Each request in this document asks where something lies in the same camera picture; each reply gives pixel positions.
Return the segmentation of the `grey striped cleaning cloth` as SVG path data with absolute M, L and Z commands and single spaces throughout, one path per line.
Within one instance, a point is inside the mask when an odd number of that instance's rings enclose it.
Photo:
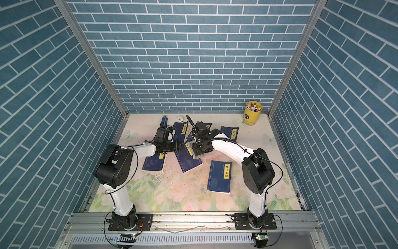
M 204 155 L 203 148 L 197 143 L 192 144 L 192 152 L 194 159 L 200 159 Z

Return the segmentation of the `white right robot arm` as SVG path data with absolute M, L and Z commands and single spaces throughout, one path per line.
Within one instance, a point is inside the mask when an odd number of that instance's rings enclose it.
M 220 130 L 208 129 L 202 122 L 191 124 L 191 147 L 195 156 L 217 150 L 241 165 L 244 183 L 251 191 L 247 210 L 248 221 L 255 229 L 264 227 L 268 214 L 266 194 L 276 175 L 265 150 L 244 147 Z

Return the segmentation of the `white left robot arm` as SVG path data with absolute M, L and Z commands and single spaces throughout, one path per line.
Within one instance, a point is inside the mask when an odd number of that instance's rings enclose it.
M 131 165 L 135 163 L 138 166 L 141 158 L 179 151 L 181 142 L 174 140 L 173 132 L 172 127 L 158 128 L 151 141 L 127 147 L 111 144 L 103 152 L 93 174 L 113 201 L 114 210 L 109 221 L 112 226 L 121 230 L 132 230 L 138 226 L 136 208 L 126 188 L 135 175 L 131 172 Z

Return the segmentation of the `blue book Shijing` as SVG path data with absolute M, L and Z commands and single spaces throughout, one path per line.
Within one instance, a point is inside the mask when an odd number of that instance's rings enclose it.
M 143 171 L 162 171 L 166 154 L 160 153 L 151 157 L 146 157 L 142 170 Z

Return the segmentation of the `blue book Tang poems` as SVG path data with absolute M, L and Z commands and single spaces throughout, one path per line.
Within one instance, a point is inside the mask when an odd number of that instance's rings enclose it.
M 175 152 L 177 161 L 183 173 L 186 173 L 203 164 L 201 159 L 194 159 L 190 145 L 191 144 L 189 142 L 185 142 L 181 146 L 181 150 Z

